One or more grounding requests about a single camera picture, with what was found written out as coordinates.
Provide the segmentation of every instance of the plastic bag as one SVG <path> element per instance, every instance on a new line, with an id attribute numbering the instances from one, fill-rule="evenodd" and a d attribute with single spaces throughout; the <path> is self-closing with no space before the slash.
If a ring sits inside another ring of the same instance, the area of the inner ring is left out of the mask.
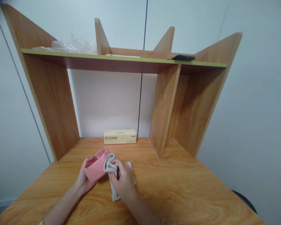
<path id="1" fill-rule="evenodd" d="M 34 50 L 44 50 L 52 52 L 84 53 L 97 55 L 97 44 L 71 34 L 71 42 L 52 41 L 51 47 L 34 47 Z"/>

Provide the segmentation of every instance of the wrist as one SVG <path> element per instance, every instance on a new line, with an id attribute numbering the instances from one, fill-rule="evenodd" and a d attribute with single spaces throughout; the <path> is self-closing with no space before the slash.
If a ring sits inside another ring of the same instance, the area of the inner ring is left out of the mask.
<path id="1" fill-rule="evenodd" d="M 131 194 L 127 195 L 125 199 L 122 199 L 123 202 L 129 207 L 136 203 L 141 195 L 138 193 L 138 191 L 135 189 L 131 192 Z"/>
<path id="2" fill-rule="evenodd" d="M 77 193 L 79 198 L 81 198 L 81 196 L 84 194 L 81 185 L 79 185 L 77 182 L 73 184 L 72 189 L 75 193 Z"/>

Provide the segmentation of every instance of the pink bowl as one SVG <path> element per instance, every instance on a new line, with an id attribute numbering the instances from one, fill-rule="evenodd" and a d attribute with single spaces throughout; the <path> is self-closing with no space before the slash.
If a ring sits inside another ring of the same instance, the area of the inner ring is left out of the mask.
<path id="1" fill-rule="evenodd" d="M 110 151 L 107 148 L 104 148 L 87 161 L 83 170 L 91 182 L 95 182 L 106 174 L 104 171 L 104 163 L 109 154 Z"/>

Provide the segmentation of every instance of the cardboard box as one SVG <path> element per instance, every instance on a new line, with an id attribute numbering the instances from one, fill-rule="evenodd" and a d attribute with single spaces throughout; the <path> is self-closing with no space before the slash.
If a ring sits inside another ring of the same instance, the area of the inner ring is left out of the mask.
<path id="1" fill-rule="evenodd" d="M 105 145 L 136 143 L 136 132 L 135 129 L 106 130 L 103 139 Z"/>

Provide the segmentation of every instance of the gray towel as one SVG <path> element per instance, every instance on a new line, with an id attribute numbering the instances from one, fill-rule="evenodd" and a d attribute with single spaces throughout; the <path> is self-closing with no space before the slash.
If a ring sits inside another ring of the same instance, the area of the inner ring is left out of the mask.
<path id="1" fill-rule="evenodd" d="M 113 154 L 113 153 L 110 153 L 106 160 L 105 160 L 105 163 L 104 163 L 104 171 L 105 172 L 108 172 L 108 173 L 115 173 L 116 177 L 118 177 L 118 164 L 115 163 L 115 164 L 112 164 L 112 160 L 114 159 L 117 159 L 117 157 Z M 127 162 L 128 165 L 130 166 L 130 169 L 132 170 L 132 165 L 131 165 L 131 162 Z M 110 186 L 111 186 L 111 191 L 112 191 L 112 201 L 115 202 L 117 200 L 120 199 L 120 197 L 118 196 L 118 194 L 116 193 L 115 189 L 113 188 L 113 185 L 112 185 L 112 182 L 110 180 L 110 175 L 108 174 L 109 176 L 109 181 L 110 181 Z"/>

